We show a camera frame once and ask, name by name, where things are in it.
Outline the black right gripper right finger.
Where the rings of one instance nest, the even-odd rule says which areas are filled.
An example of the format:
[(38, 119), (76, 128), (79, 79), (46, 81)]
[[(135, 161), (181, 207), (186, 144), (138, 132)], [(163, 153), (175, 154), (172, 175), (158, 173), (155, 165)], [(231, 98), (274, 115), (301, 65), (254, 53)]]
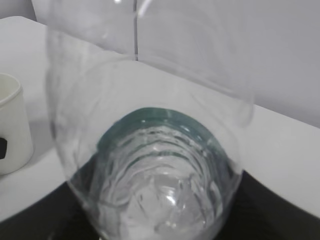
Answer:
[(318, 240), (320, 219), (281, 198), (248, 172), (217, 240)]

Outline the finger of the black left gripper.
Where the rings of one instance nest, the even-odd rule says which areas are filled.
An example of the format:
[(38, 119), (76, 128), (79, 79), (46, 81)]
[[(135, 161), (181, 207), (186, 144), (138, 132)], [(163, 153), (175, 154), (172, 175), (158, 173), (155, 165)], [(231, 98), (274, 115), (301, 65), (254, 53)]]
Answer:
[(4, 159), (7, 154), (7, 146), (8, 146), (8, 141), (1, 137), (0, 138), (0, 159)]

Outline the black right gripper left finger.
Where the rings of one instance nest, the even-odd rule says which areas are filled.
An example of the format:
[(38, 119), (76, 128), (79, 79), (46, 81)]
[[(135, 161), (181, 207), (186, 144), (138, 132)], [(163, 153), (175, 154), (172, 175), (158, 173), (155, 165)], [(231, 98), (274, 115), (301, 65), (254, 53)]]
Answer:
[(66, 183), (0, 223), (2, 240), (99, 240)]

